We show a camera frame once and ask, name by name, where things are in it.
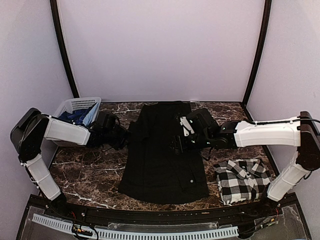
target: checkered shirt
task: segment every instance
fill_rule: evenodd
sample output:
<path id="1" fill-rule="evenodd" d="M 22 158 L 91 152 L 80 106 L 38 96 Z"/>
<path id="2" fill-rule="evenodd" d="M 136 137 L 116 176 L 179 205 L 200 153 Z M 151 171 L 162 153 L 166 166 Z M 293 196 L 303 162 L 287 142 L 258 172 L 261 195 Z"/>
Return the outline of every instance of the checkered shirt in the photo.
<path id="1" fill-rule="evenodd" d="M 259 199 L 272 180 L 260 159 L 228 160 L 213 168 L 224 205 Z"/>

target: perforated white rail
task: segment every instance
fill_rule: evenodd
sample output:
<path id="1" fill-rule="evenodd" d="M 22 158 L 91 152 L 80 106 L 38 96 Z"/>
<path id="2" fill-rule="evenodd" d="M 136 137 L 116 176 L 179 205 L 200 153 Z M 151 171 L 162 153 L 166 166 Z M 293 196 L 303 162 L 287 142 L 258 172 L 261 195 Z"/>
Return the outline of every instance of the perforated white rail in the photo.
<path id="1" fill-rule="evenodd" d="M 68 220 L 55 219 L 49 216 L 34 214 L 33 222 L 48 228 L 72 234 L 72 222 Z M 93 232 L 89 227 L 82 227 L 83 230 Z M 100 240 L 215 240 L 238 236 L 238 227 L 227 227 L 222 229 L 213 229 L 207 231 L 179 232 L 179 233 L 144 233 L 114 231 L 102 228 L 96 228 Z"/>

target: black t-shirt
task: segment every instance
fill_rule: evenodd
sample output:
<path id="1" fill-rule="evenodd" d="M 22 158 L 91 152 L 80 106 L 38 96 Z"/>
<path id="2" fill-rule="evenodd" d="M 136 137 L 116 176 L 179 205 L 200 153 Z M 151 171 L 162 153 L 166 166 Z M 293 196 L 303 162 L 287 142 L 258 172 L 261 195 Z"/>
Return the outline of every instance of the black t-shirt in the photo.
<path id="1" fill-rule="evenodd" d="M 189 103 L 144 105 L 129 126 L 128 158 L 118 192 L 156 204 L 184 204 L 209 196 L 198 152 L 176 155 L 172 137 L 182 135 L 177 116 L 191 112 Z"/>

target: white plastic basket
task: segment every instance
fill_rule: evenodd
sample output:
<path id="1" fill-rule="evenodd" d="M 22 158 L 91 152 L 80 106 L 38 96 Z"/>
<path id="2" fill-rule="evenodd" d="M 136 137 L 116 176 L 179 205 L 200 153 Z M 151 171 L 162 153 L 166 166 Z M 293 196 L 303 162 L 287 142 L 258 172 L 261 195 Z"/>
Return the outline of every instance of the white plastic basket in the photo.
<path id="1" fill-rule="evenodd" d="M 93 119 L 92 121 L 94 121 L 97 118 L 97 114 L 99 112 L 99 107 L 100 107 L 100 104 L 101 104 L 101 98 L 98 97 L 98 96 L 95 96 L 95 97 L 79 97 L 79 98 L 72 98 L 72 99 L 65 100 L 63 103 L 60 104 L 60 106 L 55 111 L 53 116 L 58 118 L 65 111 L 67 111 L 68 113 L 71 114 L 74 110 L 88 109 L 92 105 L 94 105 L 95 103 L 97 103 L 98 106 L 97 106 L 96 111 L 95 111 L 95 113 L 93 115 L 93 118 L 92 118 Z M 53 140 L 53 142 L 55 144 L 57 144 L 58 146 L 60 146 L 60 147 L 81 147 L 81 145 L 78 145 L 76 143 L 69 142 L 69 141 Z"/>

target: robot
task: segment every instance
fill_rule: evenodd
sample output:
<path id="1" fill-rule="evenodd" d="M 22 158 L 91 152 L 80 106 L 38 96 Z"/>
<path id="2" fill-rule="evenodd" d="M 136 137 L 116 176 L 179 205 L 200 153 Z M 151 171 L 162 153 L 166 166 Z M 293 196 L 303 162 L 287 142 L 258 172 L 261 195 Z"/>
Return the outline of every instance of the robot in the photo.
<path id="1" fill-rule="evenodd" d="M 203 148 L 236 149 L 252 145 L 288 145 L 297 154 L 282 173 L 265 189 L 260 213 L 268 215 L 284 195 L 312 171 L 320 168 L 320 134 L 307 111 L 299 116 L 277 121 L 227 121 L 219 125 L 208 109 L 197 109 L 178 116 L 183 135 L 174 136 L 170 147 L 176 154 Z M 87 147 L 109 144 L 122 149 L 130 133 L 120 125 L 118 117 L 100 112 L 89 126 L 74 125 L 31 108 L 17 123 L 10 139 L 31 181 L 62 215 L 67 215 L 67 199 L 52 178 L 41 155 L 43 139 L 61 140 Z"/>

